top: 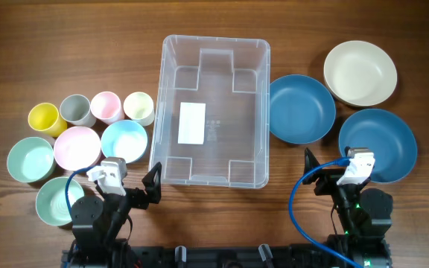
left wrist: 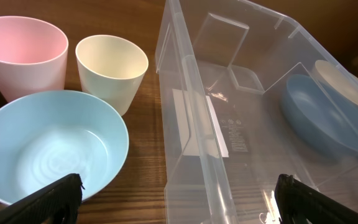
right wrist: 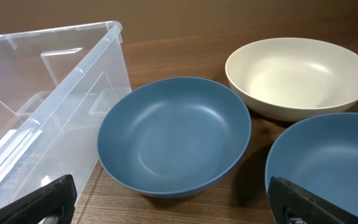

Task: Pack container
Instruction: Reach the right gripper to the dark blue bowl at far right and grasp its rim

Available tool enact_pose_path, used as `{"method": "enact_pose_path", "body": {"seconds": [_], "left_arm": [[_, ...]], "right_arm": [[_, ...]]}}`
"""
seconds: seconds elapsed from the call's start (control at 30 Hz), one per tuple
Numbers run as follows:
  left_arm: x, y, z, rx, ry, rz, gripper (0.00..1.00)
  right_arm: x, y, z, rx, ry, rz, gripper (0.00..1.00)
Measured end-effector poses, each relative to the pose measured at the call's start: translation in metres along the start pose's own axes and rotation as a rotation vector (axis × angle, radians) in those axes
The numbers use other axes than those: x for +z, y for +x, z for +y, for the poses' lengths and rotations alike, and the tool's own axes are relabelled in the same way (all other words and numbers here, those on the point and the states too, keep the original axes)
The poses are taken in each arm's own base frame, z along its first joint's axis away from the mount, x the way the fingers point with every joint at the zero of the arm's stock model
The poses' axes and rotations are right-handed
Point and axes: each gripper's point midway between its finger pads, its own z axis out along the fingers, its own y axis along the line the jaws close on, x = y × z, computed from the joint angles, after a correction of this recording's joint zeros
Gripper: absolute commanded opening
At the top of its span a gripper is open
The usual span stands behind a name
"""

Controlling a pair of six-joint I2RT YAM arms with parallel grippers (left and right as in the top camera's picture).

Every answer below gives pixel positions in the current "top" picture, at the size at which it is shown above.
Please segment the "dark blue bowl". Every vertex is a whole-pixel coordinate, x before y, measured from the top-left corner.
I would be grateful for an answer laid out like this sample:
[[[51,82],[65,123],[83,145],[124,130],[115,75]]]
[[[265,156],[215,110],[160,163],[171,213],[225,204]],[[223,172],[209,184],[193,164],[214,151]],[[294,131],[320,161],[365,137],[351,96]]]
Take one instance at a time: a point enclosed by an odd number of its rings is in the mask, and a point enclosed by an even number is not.
[[[270,131],[291,144],[310,144],[323,138],[336,120],[336,106],[318,80],[289,74],[270,84]]]
[[[363,109],[349,116],[340,128],[338,148],[366,147],[374,153],[371,180],[394,183],[414,169],[418,145],[409,126],[397,115],[384,109]]]

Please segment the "grey cup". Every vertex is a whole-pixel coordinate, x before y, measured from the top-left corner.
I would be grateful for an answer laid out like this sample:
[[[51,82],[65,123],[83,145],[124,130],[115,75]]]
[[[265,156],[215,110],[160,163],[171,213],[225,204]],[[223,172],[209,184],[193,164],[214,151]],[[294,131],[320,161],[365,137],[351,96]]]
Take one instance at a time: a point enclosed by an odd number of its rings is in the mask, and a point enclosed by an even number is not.
[[[90,109],[90,101],[84,95],[70,95],[60,104],[62,118],[75,126],[93,127],[96,117]]]

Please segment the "cream large bowl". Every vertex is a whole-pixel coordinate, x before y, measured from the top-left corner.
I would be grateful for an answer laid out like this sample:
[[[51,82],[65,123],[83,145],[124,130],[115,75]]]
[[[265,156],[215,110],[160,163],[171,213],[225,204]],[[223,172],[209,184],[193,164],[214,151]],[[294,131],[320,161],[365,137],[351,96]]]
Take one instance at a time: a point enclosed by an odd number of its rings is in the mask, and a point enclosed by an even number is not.
[[[328,90],[351,106],[374,106],[395,91],[398,74],[392,58],[377,45],[352,40],[332,48],[323,77]]]

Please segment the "cream cup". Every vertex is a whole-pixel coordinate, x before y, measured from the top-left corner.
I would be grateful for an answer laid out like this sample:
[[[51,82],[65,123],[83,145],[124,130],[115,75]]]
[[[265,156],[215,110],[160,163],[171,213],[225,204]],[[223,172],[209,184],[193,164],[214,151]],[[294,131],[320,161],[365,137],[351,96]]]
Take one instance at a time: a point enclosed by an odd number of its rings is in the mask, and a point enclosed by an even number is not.
[[[154,102],[145,92],[134,92],[128,95],[123,104],[125,114],[143,127],[153,123],[155,118]]]

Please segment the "pink cup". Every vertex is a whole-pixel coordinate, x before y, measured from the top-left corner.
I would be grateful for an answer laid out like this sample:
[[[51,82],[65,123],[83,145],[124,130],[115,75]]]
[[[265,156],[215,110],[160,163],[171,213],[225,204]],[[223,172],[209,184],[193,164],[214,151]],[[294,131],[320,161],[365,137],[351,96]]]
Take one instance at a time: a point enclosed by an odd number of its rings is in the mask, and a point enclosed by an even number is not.
[[[100,92],[93,97],[90,104],[92,114],[105,124],[113,124],[124,119],[121,100],[113,92]]]

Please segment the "light blue bowl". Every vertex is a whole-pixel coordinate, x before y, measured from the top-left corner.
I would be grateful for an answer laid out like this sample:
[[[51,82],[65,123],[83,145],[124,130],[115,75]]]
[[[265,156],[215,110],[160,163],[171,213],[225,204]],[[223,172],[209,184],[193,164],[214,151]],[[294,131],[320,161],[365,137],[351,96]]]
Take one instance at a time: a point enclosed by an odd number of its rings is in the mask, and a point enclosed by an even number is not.
[[[105,157],[123,158],[126,163],[143,157],[148,145],[145,128],[131,120],[110,124],[101,136],[101,150]]]

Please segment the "pink bowl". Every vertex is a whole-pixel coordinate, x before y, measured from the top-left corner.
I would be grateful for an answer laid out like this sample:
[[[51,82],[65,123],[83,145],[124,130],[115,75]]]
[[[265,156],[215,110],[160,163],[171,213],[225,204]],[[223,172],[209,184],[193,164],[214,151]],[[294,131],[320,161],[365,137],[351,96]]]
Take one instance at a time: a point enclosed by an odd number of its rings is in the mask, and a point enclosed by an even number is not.
[[[65,170],[94,165],[101,157],[101,138],[88,127],[71,127],[55,141],[54,158]]]

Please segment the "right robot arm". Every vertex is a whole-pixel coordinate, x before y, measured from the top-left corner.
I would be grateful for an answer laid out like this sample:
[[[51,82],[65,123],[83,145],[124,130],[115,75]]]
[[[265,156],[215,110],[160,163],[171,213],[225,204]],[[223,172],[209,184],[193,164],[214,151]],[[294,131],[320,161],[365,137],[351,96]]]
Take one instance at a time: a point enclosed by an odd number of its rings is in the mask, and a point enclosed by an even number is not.
[[[329,195],[344,233],[328,236],[325,246],[362,267],[392,268],[390,246],[385,234],[392,225],[393,197],[377,188],[360,184],[338,185],[344,169],[314,172],[303,184],[315,183],[317,196]]]

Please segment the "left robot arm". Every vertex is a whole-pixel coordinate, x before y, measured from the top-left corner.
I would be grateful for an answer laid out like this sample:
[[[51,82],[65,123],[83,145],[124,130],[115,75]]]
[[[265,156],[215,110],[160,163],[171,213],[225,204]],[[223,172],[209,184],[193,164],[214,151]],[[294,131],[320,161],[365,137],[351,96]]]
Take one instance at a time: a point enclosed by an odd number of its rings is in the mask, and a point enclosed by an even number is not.
[[[128,244],[118,239],[125,223],[133,227],[129,212],[146,209],[161,200],[162,164],[156,163],[144,176],[143,189],[125,188],[127,165],[122,158],[109,157],[99,165],[76,170],[96,184],[97,196],[67,201],[74,241],[63,261],[67,267],[140,267],[142,262]]]

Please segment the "mint green bowl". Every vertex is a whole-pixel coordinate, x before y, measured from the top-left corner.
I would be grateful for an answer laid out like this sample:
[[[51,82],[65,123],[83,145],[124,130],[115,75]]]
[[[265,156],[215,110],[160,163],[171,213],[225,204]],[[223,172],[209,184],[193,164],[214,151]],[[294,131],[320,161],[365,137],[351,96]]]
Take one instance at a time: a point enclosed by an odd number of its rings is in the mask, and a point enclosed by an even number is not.
[[[72,221],[65,195],[68,179],[64,176],[50,179],[36,196],[36,212],[50,226],[64,226]]]
[[[54,149],[40,137],[18,141],[7,156],[8,173],[18,182],[32,183],[46,179],[55,167]]]

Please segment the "yellow cup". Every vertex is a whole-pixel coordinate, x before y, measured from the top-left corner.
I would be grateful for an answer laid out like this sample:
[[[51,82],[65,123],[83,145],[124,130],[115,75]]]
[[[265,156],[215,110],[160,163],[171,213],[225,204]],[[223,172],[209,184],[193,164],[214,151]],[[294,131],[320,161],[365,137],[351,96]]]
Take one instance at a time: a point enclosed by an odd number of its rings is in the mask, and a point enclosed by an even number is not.
[[[29,126],[38,132],[58,137],[67,130],[67,122],[52,103],[37,104],[28,114]]]

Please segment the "clear plastic storage container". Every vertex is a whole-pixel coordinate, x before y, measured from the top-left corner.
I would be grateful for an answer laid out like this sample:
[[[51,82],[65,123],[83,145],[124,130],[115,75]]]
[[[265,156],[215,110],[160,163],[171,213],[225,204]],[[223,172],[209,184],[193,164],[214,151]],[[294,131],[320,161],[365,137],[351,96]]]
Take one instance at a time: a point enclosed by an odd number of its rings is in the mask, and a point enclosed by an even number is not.
[[[206,105],[203,144],[178,143],[182,102]],[[167,36],[149,161],[162,164],[162,183],[259,189],[269,158],[270,44]]]

